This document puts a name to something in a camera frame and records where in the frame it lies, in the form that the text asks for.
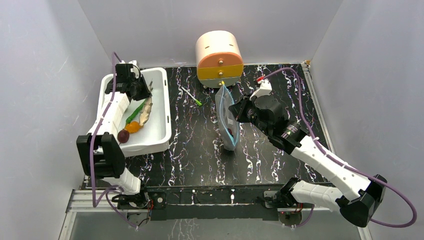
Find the green toy chili pepper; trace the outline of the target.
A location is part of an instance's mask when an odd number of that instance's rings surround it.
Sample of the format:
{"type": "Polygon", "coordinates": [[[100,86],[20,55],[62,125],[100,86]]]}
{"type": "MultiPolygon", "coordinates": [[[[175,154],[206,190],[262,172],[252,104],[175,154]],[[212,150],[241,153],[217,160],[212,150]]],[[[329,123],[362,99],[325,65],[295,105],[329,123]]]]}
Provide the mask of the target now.
{"type": "Polygon", "coordinates": [[[142,103],[140,103],[137,108],[135,108],[132,113],[126,118],[125,123],[130,124],[133,119],[141,112],[144,105],[146,104],[147,100],[144,100],[142,103]]]}

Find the grey toy fish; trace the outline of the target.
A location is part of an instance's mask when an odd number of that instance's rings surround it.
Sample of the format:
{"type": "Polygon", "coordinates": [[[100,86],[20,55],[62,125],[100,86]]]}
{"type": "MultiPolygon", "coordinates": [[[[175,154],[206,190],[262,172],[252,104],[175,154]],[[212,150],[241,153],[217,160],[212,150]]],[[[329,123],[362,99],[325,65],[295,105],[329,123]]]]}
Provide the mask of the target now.
{"type": "Polygon", "coordinates": [[[149,120],[150,114],[152,111],[152,106],[153,106],[153,98],[149,97],[144,101],[141,111],[139,113],[138,123],[140,127],[143,127],[149,120]]]}

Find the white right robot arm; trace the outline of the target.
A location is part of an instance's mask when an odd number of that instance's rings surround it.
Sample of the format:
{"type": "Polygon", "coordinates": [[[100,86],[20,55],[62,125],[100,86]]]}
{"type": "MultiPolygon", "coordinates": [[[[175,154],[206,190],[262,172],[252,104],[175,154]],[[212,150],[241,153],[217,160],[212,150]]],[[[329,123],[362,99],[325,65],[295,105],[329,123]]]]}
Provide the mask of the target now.
{"type": "Polygon", "coordinates": [[[312,184],[292,177],[275,195],[265,197],[272,207],[295,207],[308,203],[339,211],[351,224],[364,228],[383,200],[385,186],[378,181],[348,170],[344,161],[331,152],[322,153],[307,130],[289,120],[280,102],[272,95],[254,97],[245,95],[229,111],[239,123],[251,123],[264,133],[269,142],[286,154],[304,162],[329,180],[333,186],[312,184]]]}

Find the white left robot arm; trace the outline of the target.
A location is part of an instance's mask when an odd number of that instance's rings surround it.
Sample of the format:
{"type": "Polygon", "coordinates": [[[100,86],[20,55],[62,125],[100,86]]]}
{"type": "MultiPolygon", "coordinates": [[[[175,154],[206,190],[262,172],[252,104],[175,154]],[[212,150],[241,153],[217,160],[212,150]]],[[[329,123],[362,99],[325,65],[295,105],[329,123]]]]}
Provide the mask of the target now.
{"type": "Polygon", "coordinates": [[[120,147],[123,137],[121,122],[132,101],[151,97],[136,60],[121,61],[114,66],[114,73],[101,82],[97,118],[85,135],[79,135],[76,146],[85,175],[92,184],[103,179],[130,195],[130,202],[137,208],[149,203],[149,194],[141,189],[141,181],[125,166],[125,156],[120,147]]]}

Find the clear zip top bag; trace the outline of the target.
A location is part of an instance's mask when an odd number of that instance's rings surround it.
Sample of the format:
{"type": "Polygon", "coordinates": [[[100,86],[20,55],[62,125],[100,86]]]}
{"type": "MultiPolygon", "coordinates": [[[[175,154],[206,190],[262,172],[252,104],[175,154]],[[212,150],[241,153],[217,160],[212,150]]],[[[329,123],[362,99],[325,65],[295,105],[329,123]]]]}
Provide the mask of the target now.
{"type": "Polygon", "coordinates": [[[233,104],[235,102],[229,89],[222,84],[215,95],[215,109],[220,138],[227,151],[234,151],[240,141],[240,123],[229,111],[229,106],[233,104]],[[229,135],[227,128],[232,130],[234,137],[229,135]]]}

